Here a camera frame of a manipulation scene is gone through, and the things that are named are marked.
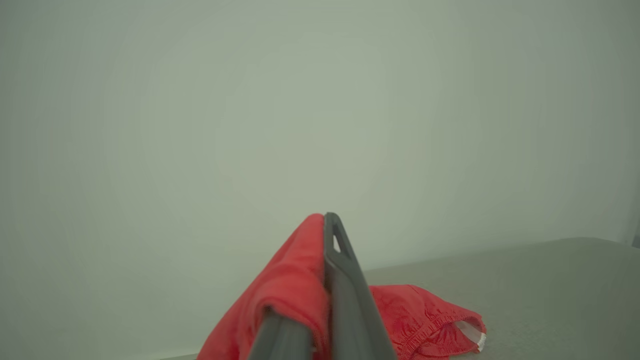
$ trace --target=red garment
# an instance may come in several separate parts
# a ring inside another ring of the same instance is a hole
[[[328,359],[323,235],[324,216],[307,217],[218,322],[198,360],[245,360],[268,306],[305,324],[316,344],[314,359]]]
[[[311,330],[314,360],[331,358],[323,227],[320,214],[298,226],[210,333],[198,360],[246,360],[267,307]],[[398,360],[482,350],[486,329],[477,313],[412,285],[369,288]]]
[[[482,350],[486,329],[479,314],[413,285],[369,289],[398,360],[443,360]]]

